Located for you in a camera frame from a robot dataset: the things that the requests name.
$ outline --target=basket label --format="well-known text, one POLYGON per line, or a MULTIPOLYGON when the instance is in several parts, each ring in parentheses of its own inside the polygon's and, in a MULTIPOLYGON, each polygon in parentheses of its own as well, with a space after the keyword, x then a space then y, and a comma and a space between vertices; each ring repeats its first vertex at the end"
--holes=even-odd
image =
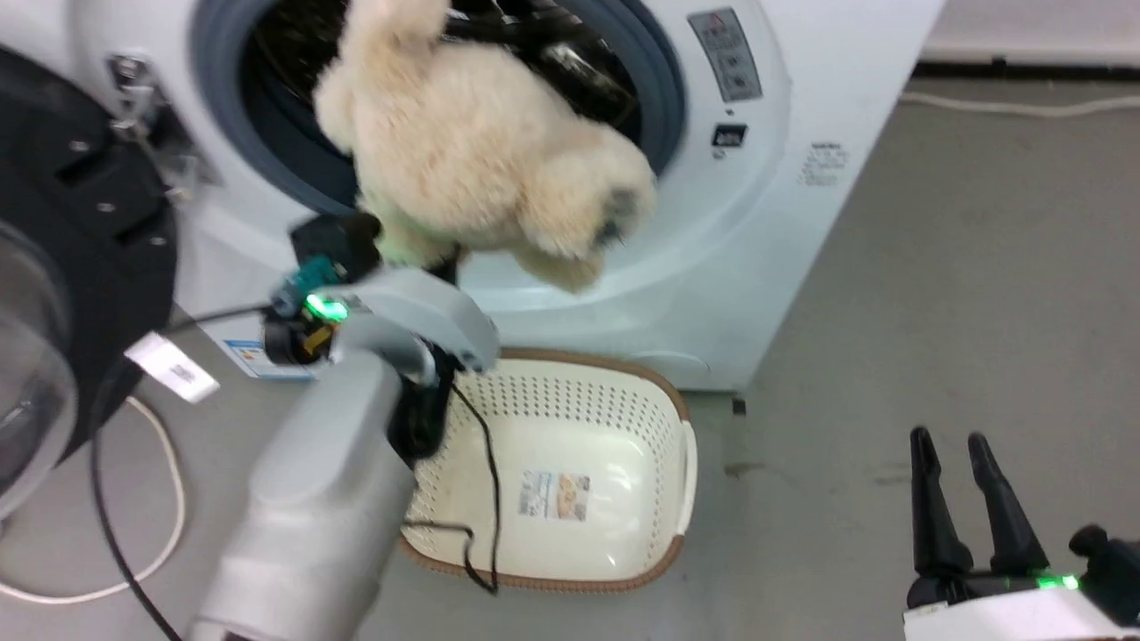
POLYGON ((519 513, 562 521, 585 521, 589 477, 553 472, 522 472, 519 513))

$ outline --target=basket rim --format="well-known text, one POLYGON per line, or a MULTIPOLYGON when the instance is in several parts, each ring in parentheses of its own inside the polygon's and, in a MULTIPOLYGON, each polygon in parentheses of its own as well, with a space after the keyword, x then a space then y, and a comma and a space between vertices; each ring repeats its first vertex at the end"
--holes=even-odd
MULTIPOLYGON (((523 590, 539 590, 543 592, 580 592, 593 594, 629 592, 632 590, 637 590, 638 587, 644 587, 661 578, 661 575, 663 575, 666 570, 673 566, 673 562, 677 560, 677 557, 681 555, 681 550, 684 547, 684 544, 685 535, 674 535, 673 541, 669 543, 669 547, 665 551, 665 555, 661 557, 660 561, 658 561, 652 568, 629 578, 614 581, 570 581, 564 578, 536 578, 532 576, 499 574, 499 585, 520 587, 523 590)), ((449 574, 458 577, 466 576, 466 570, 463 566, 440 561, 439 559, 433 559, 427 554, 424 554, 420 550, 416 550, 416 547, 412 545, 402 533, 400 534, 399 545, 400 550, 402 550, 404 553, 418 566, 425 567, 439 574, 449 574)), ((483 581, 490 583, 491 573, 475 569, 475 574, 478 574, 483 581)))
MULTIPOLYGON (((624 360, 618 360, 616 358, 606 358, 604 356, 593 356, 588 354, 573 354, 569 351, 560 351, 555 349, 527 349, 527 348, 510 348, 504 349, 499 355, 500 360, 549 360, 554 363, 568 363, 571 365, 585 365, 588 367, 597 367, 600 370, 612 370, 616 372, 621 372, 624 374, 630 374, 640 379, 644 379, 658 388, 661 389, 673 403, 674 408, 677 411, 677 416, 683 422, 689 422, 689 406, 685 405, 685 399, 677 391, 677 388, 673 387, 665 376, 658 374, 657 372, 645 367, 644 365, 637 365, 636 363, 627 363, 624 360)), ((673 542, 669 547, 665 551, 665 555, 661 557, 653 567, 645 570, 644 573, 633 576, 630 578, 622 578, 616 581, 568 581, 557 578, 536 578, 529 576, 519 576, 510 574, 500 574, 499 583, 510 587, 521 587, 524 590, 539 590, 545 592, 580 592, 580 593, 617 593, 617 592, 629 592, 638 587, 643 587, 665 574, 666 570, 673 566, 673 562, 677 560, 681 554, 681 549, 684 546, 685 536, 683 534, 677 534, 673 537, 673 542)), ((402 532, 400 533, 400 550, 404 551, 408 558, 412 559, 418 566, 425 567, 432 571, 440 574, 449 574, 453 576, 465 576, 466 570, 463 566, 456 563, 449 563, 447 561, 440 561, 439 559, 433 559, 412 544, 408 541, 407 535, 402 532)), ((490 581, 490 573, 486 570, 475 570, 483 581, 490 581)))
POLYGON ((618 360, 616 358, 606 358, 604 356, 593 356, 589 354, 573 354, 569 351, 560 351, 556 349, 504 349, 499 356, 502 360, 551 360, 553 363, 569 363, 571 365, 586 365, 588 367, 597 367, 598 370, 612 370, 614 372, 621 372, 624 374, 630 374, 637 376, 638 379, 645 379, 646 381, 653 383, 654 386, 661 388, 666 395, 668 395, 669 400, 673 401, 673 407, 677 411, 677 416, 682 421, 689 421, 689 406, 685 405, 684 397, 677 391, 677 388, 673 387, 673 383, 668 381, 661 374, 658 374, 653 370, 645 367, 644 365, 637 365, 636 363, 627 363, 625 360, 618 360))

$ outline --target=sticker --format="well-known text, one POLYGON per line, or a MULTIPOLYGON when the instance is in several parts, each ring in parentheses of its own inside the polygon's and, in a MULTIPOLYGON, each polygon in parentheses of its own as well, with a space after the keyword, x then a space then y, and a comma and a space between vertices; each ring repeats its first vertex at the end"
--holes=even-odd
POLYGON ((807 160, 799 170, 799 184, 807 187, 834 187, 847 170, 847 149, 839 143, 812 143, 807 160))
POLYGON ((689 24, 712 65, 712 74, 725 103, 764 96, 752 50, 748 48, 748 39, 734 10, 725 8, 693 14, 689 16, 689 24))
POLYGON ((237 363, 245 373, 256 379, 288 379, 308 381, 312 372, 304 367, 286 367, 269 360, 261 341, 225 341, 226 347, 236 356, 237 363))
POLYGON ((147 374, 190 403, 218 391, 221 386, 170 339, 154 332, 123 352, 147 374))
POLYGON ((585 521, 589 503, 589 477, 585 474, 555 474, 552 472, 522 472, 522 492, 519 494, 519 513, 560 521, 585 521))
POLYGON ((718 124, 712 131, 714 147, 740 147, 748 133, 747 124, 718 124))

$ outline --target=gray floor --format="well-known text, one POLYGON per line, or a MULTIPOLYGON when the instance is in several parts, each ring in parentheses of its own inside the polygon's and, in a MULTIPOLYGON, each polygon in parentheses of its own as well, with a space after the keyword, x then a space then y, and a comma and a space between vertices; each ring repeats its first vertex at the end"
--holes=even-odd
MULTIPOLYGON (((1098 88, 927 86, 959 97, 1075 102, 1098 88)), ((1140 532, 1140 112, 1065 121, 902 107, 755 384, 749 413, 693 397, 702 476, 686 549, 620 597, 508 592, 397 557, 360 639, 901 639, 911 582, 906 432, 940 448, 959 533, 990 554, 966 435, 984 430, 1056 567, 1089 521, 1140 532)), ((189 620, 251 462, 295 387, 245 380, 201 336, 223 389, 171 422, 192 527, 147 582, 189 620)), ((107 430, 113 517, 136 563, 172 514, 157 445, 124 413, 107 430)), ((44 591, 115 578, 84 484, 64 465, 0 541, 0 574, 44 591)), ((157 640, 128 595, 47 609, 0 599, 6 639, 157 640)))

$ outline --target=plush dog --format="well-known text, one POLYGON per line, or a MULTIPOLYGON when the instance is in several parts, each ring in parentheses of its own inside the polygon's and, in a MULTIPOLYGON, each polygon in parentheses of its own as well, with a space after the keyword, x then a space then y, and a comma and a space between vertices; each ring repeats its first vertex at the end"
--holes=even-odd
POLYGON ((502 47, 440 42, 448 0, 353 0, 315 91, 321 130, 356 162, 389 263, 456 245, 511 251, 568 291, 651 214, 653 171, 612 128, 576 115, 502 47))

